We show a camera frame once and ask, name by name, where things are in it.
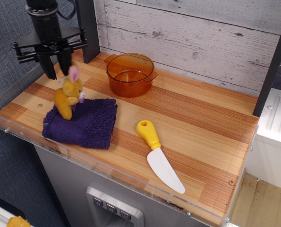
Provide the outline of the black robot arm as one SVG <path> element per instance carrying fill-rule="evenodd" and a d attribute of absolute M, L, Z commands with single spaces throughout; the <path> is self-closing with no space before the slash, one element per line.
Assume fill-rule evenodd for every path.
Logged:
<path fill-rule="evenodd" d="M 32 19 L 34 30 L 12 44 L 19 63 L 38 62 L 46 76 L 52 80 L 57 77 L 51 56 L 57 56 L 60 68 L 66 76 L 72 65 L 73 51 L 87 47 L 83 27 L 63 27 L 59 24 L 57 15 L 66 20 L 75 15 L 75 2 L 71 0 L 70 3 L 73 4 L 73 11 L 64 16 L 59 12 L 55 0 L 28 0 L 26 10 Z"/>

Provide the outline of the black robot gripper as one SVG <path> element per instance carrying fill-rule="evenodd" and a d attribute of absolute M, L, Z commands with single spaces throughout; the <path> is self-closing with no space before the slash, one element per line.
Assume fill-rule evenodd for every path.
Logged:
<path fill-rule="evenodd" d="M 58 16 L 70 20 L 76 13 L 76 6 L 73 6 L 67 16 L 59 11 L 58 6 L 26 6 L 26 11 L 32 19 L 34 29 L 12 44 L 18 61 L 39 62 L 46 76 L 56 80 L 50 56 L 57 55 L 63 74 L 68 75 L 73 50 L 86 47 L 87 40 L 83 27 L 60 26 Z"/>

